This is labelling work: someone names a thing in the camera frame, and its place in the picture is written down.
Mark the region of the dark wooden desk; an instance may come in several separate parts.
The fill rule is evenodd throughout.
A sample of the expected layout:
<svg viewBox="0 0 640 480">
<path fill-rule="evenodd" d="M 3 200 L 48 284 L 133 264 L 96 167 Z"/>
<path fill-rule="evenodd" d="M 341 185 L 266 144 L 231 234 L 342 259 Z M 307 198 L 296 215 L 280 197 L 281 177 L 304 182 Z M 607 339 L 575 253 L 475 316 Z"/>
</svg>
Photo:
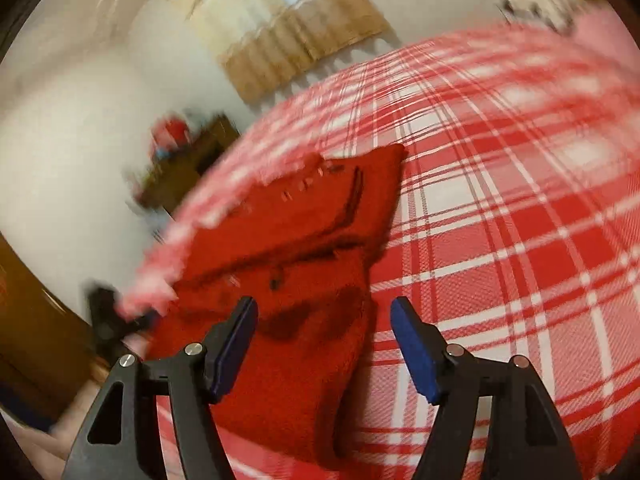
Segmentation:
<svg viewBox="0 0 640 480">
<path fill-rule="evenodd" d="M 198 137 L 155 164 L 134 202 L 143 210 L 163 209 L 173 214 L 222 154 L 239 139 L 226 115 L 215 115 Z"/>
</svg>

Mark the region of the red gift box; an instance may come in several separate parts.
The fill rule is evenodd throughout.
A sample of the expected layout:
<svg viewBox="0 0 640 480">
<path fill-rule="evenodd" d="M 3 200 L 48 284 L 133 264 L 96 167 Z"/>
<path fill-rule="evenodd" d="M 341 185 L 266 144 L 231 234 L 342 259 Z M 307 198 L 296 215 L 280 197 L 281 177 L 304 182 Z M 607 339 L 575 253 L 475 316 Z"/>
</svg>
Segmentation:
<svg viewBox="0 0 640 480">
<path fill-rule="evenodd" d="M 164 158 L 190 143 L 190 128 L 177 115 L 160 118 L 151 128 L 151 156 Z"/>
</svg>

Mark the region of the grey patterned pillow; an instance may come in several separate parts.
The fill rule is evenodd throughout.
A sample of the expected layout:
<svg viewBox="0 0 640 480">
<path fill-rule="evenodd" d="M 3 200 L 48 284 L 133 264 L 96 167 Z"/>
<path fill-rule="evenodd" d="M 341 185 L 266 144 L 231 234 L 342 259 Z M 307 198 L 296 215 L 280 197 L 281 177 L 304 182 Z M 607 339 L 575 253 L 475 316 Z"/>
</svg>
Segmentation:
<svg viewBox="0 0 640 480">
<path fill-rule="evenodd" d="M 499 0 L 498 8 L 510 24 L 546 28 L 557 34 L 572 33 L 575 20 L 587 9 L 586 0 Z"/>
</svg>

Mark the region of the red knitted sweater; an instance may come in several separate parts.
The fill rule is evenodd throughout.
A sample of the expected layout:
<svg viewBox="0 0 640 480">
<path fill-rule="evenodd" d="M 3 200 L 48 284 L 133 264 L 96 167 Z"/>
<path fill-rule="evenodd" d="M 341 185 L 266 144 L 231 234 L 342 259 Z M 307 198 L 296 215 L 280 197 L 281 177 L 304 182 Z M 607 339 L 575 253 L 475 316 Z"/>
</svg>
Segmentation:
<svg viewBox="0 0 640 480">
<path fill-rule="evenodd" d="M 399 144 L 349 158 L 312 154 L 195 234 L 148 355 L 170 356 L 254 298 L 256 333 L 213 409 L 220 426 L 296 460 L 334 464 L 335 425 L 372 326 L 370 269 L 392 225 L 405 154 Z"/>
</svg>

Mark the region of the brown wooden door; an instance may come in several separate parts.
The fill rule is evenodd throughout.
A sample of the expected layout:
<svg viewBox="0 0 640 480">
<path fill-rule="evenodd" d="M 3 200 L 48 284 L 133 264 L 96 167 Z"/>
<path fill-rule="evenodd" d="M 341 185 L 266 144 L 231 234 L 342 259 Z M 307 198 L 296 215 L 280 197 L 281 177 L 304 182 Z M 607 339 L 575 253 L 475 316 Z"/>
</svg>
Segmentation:
<svg viewBox="0 0 640 480">
<path fill-rule="evenodd" d="M 49 430 L 91 379 L 91 328 L 1 241 L 1 406 Z"/>
</svg>

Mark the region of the pink blanket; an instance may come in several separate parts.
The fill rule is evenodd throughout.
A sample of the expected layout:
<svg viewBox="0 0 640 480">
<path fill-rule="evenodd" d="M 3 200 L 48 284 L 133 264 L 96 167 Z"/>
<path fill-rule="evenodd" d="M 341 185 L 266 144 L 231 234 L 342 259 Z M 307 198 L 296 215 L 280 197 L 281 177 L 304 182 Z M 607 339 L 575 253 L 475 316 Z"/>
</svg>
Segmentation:
<svg viewBox="0 0 640 480">
<path fill-rule="evenodd" d="M 634 37 L 609 4 L 590 4 L 574 16 L 573 39 L 626 72 L 639 75 L 640 51 Z"/>
</svg>

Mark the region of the beige patterned curtain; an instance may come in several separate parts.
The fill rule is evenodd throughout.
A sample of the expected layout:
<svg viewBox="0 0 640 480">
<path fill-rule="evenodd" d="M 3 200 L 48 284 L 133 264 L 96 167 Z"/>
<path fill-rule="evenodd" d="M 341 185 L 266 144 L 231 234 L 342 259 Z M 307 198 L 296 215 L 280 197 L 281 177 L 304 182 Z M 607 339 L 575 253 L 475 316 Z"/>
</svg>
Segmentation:
<svg viewBox="0 0 640 480">
<path fill-rule="evenodd" d="M 169 1 L 247 104 L 325 58 L 390 30 L 371 0 Z"/>
</svg>

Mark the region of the red white plaid bedsheet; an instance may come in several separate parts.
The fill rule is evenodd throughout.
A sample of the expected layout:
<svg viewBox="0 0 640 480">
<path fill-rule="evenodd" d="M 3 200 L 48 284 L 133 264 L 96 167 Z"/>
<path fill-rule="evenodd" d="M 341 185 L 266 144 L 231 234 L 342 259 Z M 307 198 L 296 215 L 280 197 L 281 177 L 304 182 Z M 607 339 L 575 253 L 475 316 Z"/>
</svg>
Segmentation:
<svg viewBox="0 0 640 480">
<path fill-rule="evenodd" d="M 476 356 L 527 356 L 584 478 L 639 431 L 639 81 L 554 32 L 452 32 L 342 70 L 273 107 L 182 203 L 122 300 L 162 318 L 195 234 L 312 154 L 404 147 L 369 285 L 372 326 L 323 467 L 217 425 L 241 477 L 408 479 L 436 411 L 390 327 L 407 297 Z"/>
</svg>

